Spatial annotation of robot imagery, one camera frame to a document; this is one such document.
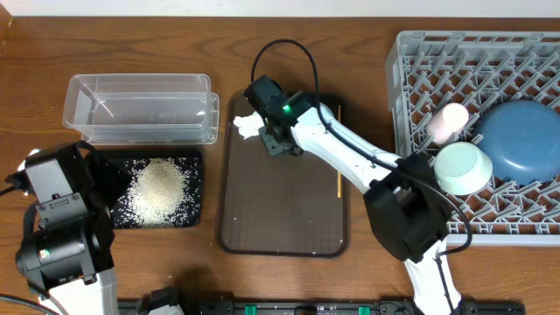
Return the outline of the mint green bowl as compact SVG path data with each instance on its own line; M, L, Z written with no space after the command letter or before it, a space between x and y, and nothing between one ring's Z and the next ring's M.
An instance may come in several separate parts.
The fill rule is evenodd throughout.
M453 195L469 195L482 189L493 175L490 157L468 142L446 145L433 165L440 188Z

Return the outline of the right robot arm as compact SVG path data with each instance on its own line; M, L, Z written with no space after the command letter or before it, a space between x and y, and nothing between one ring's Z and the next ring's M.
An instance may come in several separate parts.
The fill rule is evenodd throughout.
M315 97L288 95L266 75L252 80L243 95L263 120L260 131L271 155L311 153L362 193L375 238L405 264L416 308L423 314L459 313L462 297L446 259L453 204L436 187L428 162L375 147Z

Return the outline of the dark blue plate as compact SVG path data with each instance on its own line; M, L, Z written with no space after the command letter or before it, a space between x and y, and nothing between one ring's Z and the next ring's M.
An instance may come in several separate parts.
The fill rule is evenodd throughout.
M537 101L507 101L484 114L474 134L493 175L520 186L559 174L559 114Z

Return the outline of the pink cup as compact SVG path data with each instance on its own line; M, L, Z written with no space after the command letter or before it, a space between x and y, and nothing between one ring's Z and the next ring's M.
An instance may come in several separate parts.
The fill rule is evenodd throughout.
M469 120L468 110L460 103L443 106L428 122L426 131L437 144L444 144L452 134L458 134Z

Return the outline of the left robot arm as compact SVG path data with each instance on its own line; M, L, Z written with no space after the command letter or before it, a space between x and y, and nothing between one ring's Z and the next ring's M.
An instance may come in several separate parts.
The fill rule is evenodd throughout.
M79 141L33 152L5 181L8 192L36 197L15 258L38 296L29 306L46 314L116 314L110 210L129 173Z

